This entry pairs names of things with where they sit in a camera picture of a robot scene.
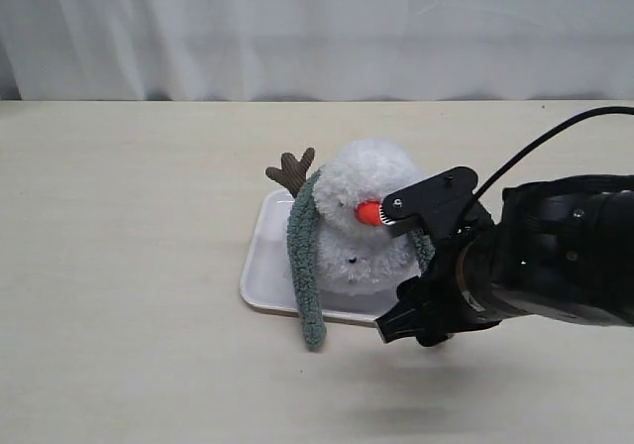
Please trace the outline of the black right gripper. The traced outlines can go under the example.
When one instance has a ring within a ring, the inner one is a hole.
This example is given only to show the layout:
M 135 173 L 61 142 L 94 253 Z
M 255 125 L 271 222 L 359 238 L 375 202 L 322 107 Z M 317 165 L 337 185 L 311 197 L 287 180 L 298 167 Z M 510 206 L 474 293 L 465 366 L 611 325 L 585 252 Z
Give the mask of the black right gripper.
M 435 245 L 420 230 L 408 235 L 415 246 L 420 274 L 402 282 L 397 303 L 374 322 L 381 341 L 389 344 L 413 338 L 419 345 L 435 347 L 456 334 L 483 331 L 500 324 L 474 310 L 456 278 L 460 253 L 467 243 L 449 241 Z

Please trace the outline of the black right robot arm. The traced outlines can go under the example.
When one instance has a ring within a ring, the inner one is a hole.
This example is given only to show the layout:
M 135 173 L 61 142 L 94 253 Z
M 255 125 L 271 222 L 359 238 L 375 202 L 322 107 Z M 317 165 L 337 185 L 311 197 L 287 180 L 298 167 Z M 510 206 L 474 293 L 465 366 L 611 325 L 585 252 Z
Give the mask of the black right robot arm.
M 632 326 L 632 176 L 525 183 L 502 199 L 499 222 L 485 210 L 454 215 L 449 232 L 419 214 L 434 254 L 375 320 L 383 342 L 413 337 L 433 347 L 525 316 Z

